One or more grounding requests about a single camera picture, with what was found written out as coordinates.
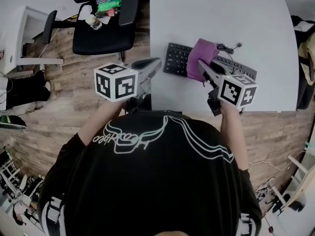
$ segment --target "chair armrest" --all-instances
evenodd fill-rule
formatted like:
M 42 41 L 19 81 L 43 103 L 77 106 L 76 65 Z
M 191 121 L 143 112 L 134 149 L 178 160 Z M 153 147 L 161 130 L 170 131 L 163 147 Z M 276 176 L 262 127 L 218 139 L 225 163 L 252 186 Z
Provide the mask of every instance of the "chair armrest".
M 51 33 L 53 32 L 54 28 L 54 21 L 56 19 L 57 11 L 54 10 L 52 11 L 46 20 L 44 32 L 43 32 L 43 38 L 42 38 L 42 43 L 43 44 L 49 44 L 50 38 L 51 38 Z
M 132 25 L 135 22 L 139 0 L 122 0 L 120 8 L 119 26 Z

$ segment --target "white cube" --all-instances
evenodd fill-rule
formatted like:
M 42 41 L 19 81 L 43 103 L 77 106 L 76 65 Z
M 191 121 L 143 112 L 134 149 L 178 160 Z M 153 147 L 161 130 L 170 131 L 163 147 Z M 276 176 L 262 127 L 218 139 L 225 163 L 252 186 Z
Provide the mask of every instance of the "white cube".
M 240 109 L 252 104 L 257 87 L 256 82 L 245 74 L 224 75 L 218 98 Z
M 94 69 L 95 92 L 115 102 L 137 95 L 138 71 L 108 63 Z

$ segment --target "black keyboard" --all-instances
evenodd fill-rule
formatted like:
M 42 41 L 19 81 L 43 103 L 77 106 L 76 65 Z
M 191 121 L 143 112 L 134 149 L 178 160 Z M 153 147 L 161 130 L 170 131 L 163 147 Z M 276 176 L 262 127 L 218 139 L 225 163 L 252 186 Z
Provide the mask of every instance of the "black keyboard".
M 163 71 L 165 73 L 187 77 L 186 67 L 191 50 L 192 48 L 188 46 L 169 43 Z M 240 74 L 246 74 L 254 80 L 256 79 L 257 72 L 245 65 L 221 56 L 215 56 L 215 59 L 229 67 L 232 71 L 238 71 Z
M 186 67 L 191 50 L 188 46 L 169 43 L 163 71 L 187 77 Z

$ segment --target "green bottle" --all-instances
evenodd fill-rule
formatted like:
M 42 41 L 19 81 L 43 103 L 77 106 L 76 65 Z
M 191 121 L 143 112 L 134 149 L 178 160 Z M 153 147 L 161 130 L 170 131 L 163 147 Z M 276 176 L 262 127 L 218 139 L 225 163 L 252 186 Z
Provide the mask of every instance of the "green bottle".
M 120 7 L 122 4 L 122 0 L 114 0 L 114 1 L 107 1 L 103 2 L 98 5 L 98 11 L 107 11 L 116 7 Z

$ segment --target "black bag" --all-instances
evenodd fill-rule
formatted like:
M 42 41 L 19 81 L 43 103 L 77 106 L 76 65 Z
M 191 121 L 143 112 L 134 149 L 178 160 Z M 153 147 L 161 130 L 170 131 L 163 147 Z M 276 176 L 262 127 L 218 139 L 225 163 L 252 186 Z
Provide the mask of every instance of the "black bag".
M 295 30 L 295 37 L 297 42 L 297 48 L 300 48 L 300 45 L 308 40 L 308 38 L 315 32 L 315 22 L 311 20 L 303 20 L 298 16 L 291 16 L 293 22 L 293 27 L 296 27 L 300 22 L 305 21 L 313 26 L 308 31 L 298 31 Z M 314 94 L 315 85 L 309 85 L 305 79 L 304 71 L 301 64 L 305 64 L 310 67 L 310 74 L 314 73 L 313 64 L 311 64 L 311 59 L 306 59 L 299 56 L 299 91 L 297 97 L 296 109 L 307 109 L 312 96 Z

